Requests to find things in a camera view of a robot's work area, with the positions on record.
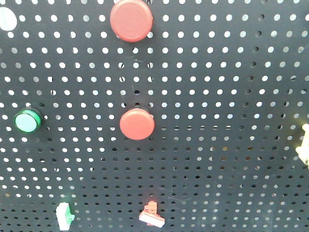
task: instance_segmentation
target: red plastic clip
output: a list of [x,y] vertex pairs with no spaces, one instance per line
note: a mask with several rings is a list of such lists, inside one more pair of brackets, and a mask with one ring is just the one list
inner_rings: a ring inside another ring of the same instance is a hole
[[144,206],[144,210],[140,213],[139,219],[146,222],[148,226],[162,227],[165,224],[165,219],[160,217],[157,211],[157,203],[154,201],[148,202]]

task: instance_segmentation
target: yellow object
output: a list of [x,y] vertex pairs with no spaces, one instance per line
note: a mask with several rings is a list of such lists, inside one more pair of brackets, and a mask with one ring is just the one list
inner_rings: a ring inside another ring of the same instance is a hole
[[303,142],[301,146],[298,146],[295,150],[298,153],[298,157],[306,165],[309,165],[309,124],[304,124],[303,130],[305,131]]

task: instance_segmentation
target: pegboard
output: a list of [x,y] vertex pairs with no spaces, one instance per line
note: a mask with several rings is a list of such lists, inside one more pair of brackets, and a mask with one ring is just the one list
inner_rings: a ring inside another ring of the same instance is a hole
[[[308,230],[307,0],[151,0],[147,38],[113,33],[112,0],[0,0],[0,231]],[[23,134],[26,106],[45,120]],[[142,141],[119,120],[141,106]],[[163,228],[138,215],[158,202]]]

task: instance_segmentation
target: green indicator light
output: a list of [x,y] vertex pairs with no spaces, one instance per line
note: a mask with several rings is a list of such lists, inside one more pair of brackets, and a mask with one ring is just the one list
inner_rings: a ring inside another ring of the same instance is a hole
[[14,124],[24,133],[35,132],[41,125],[40,113],[31,108],[22,109],[15,115]]

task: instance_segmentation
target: plastic clip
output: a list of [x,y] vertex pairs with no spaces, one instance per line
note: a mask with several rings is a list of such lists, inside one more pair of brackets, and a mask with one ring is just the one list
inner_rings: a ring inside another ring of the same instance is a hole
[[309,165],[309,124],[304,124],[303,130],[305,131],[303,142],[301,146],[298,146],[295,150],[298,153],[298,157],[306,165]]
[[140,213],[140,221],[146,222],[148,226],[162,227],[165,224],[165,219],[160,217],[157,211],[157,203],[154,201],[148,202],[144,206],[144,210]]
[[68,231],[70,225],[75,218],[75,215],[71,214],[69,203],[60,203],[56,209],[56,216],[61,231]]

